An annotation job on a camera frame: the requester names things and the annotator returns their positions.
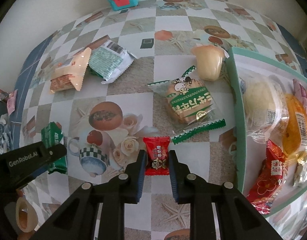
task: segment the red candy wrapper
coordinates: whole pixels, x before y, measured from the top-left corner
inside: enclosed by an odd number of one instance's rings
[[[148,164],[146,175],[169,175],[168,146],[170,137],[146,137],[143,138],[147,147]]]
[[[260,214],[269,214],[287,175],[287,156],[271,140],[267,142],[266,161],[260,176],[247,195],[247,200]]]

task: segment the beige ring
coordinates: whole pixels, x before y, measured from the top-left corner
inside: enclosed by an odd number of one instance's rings
[[[27,209],[27,227],[23,228],[20,225],[19,221],[19,212],[23,209]],[[38,216],[33,208],[33,206],[30,205],[30,203],[23,197],[18,198],[17,203],[15,205],[15,220],[17,222],[18,227],[20,228],[21,231],[25,233],[29,233],[33,231],[36,226],[38,225]]]

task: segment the green packet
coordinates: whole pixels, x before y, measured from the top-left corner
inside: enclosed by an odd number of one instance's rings
[[[173,143],[193,135],[224,127],[226,122],[195,66],[180,78],[149,83],[153,92],[163,97],[173,127]]]
[[[50,148],[59,143],[63,144],[63,133],[55,122],[51,122],[41,130],[41,140],[46,148]],[[67,168],[67,159],[66,156],[64,156],[59,160],[56,160],[54,163],[50,163],[47,170],[49,171],[49,174],[55,171],[66,174]]]

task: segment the teal storage tray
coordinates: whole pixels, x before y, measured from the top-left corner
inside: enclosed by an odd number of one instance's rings
[[[247,68],[267,76],[273,76],[274,78],[281,79],[283,80],[283,82],[288,82],[290,80],[291,84],[292,79],[297,78],[305,86],[306,89],[307,79],[297,71],[288,67],[287,65],[274,59],[260,55],[256,52],[232,47],[229,50],[229,55],[230,57],[226,59],[226,65],[231,82],[231,87],[234,90],[234,111],[237,127],[236,186],[240,192],[242,192],[244,195],[247,195],[247,192],[250,189],[251,181],[254,180],[255,182],[256,178],[258,177],[258,172],[260,171],[260,168],[258,170],[255,170],[255,167],[248,167],[248,169],[247,165],[251,163],[250,160],[253,158],[262,158],[262,160],[265,158],[265,145],[255,143],[252,138],[247,137],[246,135],[246,120],[242,101],[242,93],[239,85],[239,70],[242,68]],[[291,87],[291,85],[289,84],[287,89],[293,90],[293,86]],[[255,147],[257,147],[257,149],[254,151],[248,150],[248,148],[250,148],[251,146],[253,147],[252,149],[256,149]],[[254,154],[254,152],[256,152],[257,150],[261,150],[261,152],[264,151],[263,156],[252,156],[252,154]],[[249,174],[250,169],[254,169],[253,172],[255,173],[252,179],[250,178]],[[281,209],[292,203],[294,200],[299,198],[307,190],[307,182],[302,187],[290,187],[290,174],[292,174],[291,176],[293,178],[294,172],[292,171],[292,169],[289,169],[287,182],[282,188],[282,191],[280,192],[276,200],[274,201],[273,206],[271,208],[271,213],[266,216],[273,215],[274,213],[280,211]]]

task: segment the cup handle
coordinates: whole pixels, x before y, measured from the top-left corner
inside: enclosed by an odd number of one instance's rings
[[[75,147],[78,148],[78,151],[77,152],[73,152],[71,149],[70,149],[70,145],[73,145]],[[74,137],[74,138],[71,138],[68,142],[68,145],[67,145],[67,151],[71,154],[71,155],[74,155],[74,156],[79,156],[80,154],[80,151],[79,151],[79,137]]]

